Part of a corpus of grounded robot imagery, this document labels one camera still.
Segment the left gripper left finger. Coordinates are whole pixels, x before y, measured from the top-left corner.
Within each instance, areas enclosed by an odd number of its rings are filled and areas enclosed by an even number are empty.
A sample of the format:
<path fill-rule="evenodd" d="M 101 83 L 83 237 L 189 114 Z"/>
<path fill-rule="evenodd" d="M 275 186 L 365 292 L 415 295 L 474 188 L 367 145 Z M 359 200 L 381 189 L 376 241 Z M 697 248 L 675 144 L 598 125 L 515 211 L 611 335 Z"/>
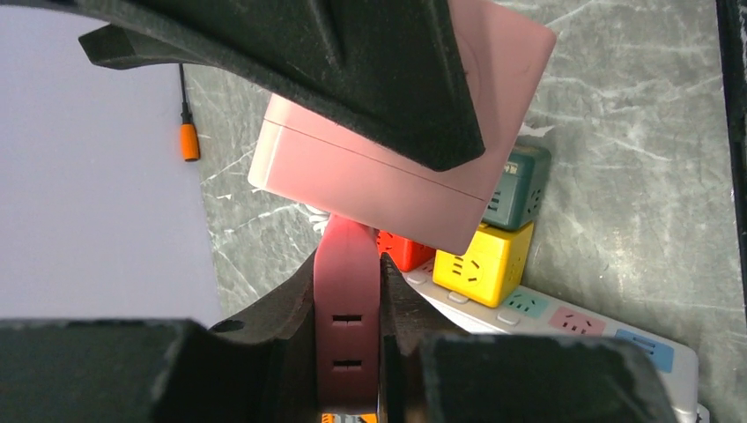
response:
<path fill-rule="evenodd" d="M 316 422 L 313 263 L 224 321 L 1 323 L 4 422 Z"/>

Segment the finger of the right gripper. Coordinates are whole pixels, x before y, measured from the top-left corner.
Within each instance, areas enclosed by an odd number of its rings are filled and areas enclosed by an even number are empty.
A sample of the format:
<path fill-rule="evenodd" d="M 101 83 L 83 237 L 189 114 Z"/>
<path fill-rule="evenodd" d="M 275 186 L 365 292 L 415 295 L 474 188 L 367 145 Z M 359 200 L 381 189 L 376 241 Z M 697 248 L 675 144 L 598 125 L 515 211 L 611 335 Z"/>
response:
<path fill-rule="evenodd" d="M 204 60 L 171 44 L 119 26 L 107 25 L 78 37 L 91 64 L 129 70 L 166 63 L 204 65 Z"/>
<path fill-rule="evenodd" d="M 183 49 L 443 172 L 485 150 L 445 1 L 39 1 Z"/>

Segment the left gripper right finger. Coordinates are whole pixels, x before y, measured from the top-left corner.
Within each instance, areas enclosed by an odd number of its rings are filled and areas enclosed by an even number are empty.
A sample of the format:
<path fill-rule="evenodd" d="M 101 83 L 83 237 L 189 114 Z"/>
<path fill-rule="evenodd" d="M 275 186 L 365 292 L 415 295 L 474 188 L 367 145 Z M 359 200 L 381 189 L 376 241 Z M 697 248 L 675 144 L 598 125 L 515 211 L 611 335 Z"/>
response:
<path fill-rule="evenodd" d="M 477 335 L 381 264 L 382 422 L 672 422 L 653 366 L 613 338 Z"/>

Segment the pink cube adapter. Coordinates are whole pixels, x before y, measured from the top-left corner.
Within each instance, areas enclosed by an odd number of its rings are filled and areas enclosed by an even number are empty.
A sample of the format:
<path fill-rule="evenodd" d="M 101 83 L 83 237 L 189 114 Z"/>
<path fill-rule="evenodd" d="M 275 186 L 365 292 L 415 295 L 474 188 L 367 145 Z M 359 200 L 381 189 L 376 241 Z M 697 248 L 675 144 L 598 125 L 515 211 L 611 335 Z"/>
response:
<path fill-rule="evenodd" d="M 484 154 L 436 172 L 272 96 L 248 181 L 258 189 L 450 253 L 476 232 L 556 44 L 548 27 L 491 1 L 450 14 Z"/>

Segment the small pink plug adapter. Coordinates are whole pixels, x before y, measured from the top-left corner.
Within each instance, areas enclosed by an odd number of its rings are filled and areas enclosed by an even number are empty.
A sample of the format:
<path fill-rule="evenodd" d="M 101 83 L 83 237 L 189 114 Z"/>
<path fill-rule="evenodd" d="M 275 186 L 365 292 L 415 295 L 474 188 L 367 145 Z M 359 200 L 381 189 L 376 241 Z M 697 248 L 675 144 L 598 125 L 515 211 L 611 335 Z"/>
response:
<path fill-rule="evenodd" d="M 375 412 L 381 266 L 375 231 L 333 215 L 314 255 L 318 403 L 323 412 Z"/>

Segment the grey tool tray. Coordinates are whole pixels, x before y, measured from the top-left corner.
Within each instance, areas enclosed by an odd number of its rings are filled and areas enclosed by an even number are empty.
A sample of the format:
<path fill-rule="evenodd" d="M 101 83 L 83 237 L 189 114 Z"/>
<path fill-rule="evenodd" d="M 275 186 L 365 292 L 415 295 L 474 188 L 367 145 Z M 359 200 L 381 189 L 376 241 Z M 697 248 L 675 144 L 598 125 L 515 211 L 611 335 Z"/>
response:
<path fill-rule="evenodd" d="M 377 416 L 375 413 L 367 414 L 335 414 L 335 413 L 324 413 L 320 420 L 321 423 L 377 423 Z"/>

